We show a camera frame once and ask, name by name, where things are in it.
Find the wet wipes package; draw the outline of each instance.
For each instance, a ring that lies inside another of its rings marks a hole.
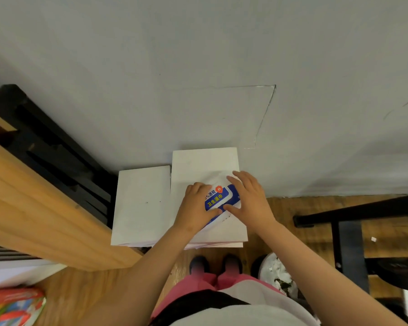
[[[240,208],[239,194],[234,185],[229,181],[214,184],[207,193],[205,197],[205,209],[211,210],[219,208],[222,210],[222,214],[212,218],[201,231],[208,230],[231,216],[229,211],[224,210],[223,205],[225,204],[230,204],[234,207]]]

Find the person's right hand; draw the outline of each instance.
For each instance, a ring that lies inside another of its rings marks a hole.
[[[233,171],[240,181],[232,176],[227,179],[234,184],[240,196],[241,207],[224,205],[223,208],[236,216],[243,224],[260,234],[268,226],[276,223],[266,200],[265,191],[257,179],[248,172]]]

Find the person's left hand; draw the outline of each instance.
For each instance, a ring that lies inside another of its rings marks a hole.
[[[219,208],[209,211],[205,210],[205,196],[210,188],[211,185],[200,182],[187,186],[185,197],[175,218],[174,227],[194,236],[198,231],[204,228],[213,217],[222,214],[222,210]]]

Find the pink pants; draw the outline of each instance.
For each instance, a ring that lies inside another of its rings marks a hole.
[[[186,276],[169,291],[168,295],[163,299],[159,306],[154,309],[151,318],[155,318],[171,302],[175,301],[183,295],[200,290],[224,290],[244,280],[257,281],[270,288],[271,290],[281,293],[272,285],[269,285],[261,280],[258,280],[249,275],[239,274],[238,270],[237,272],[227,270],[219,277],[212,273],[192,273],[191,275]]]

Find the hand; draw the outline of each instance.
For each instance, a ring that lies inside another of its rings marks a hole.
[[[185,197],[178,209],[174,227],[194,236],[204,228],[207,223],[217,215],[222,214],[219,208],[205,210],[205,196],[209,192],[211,185],[196,182],[188,185]]]
[[[269,225],[277,223],[266,200],[265,191],[257,179],[248,172],[233,171],[227,179],[234,184],[240,196],[241,208],[224,205],[223,208],[236,216],[243,224],[260,234]]]

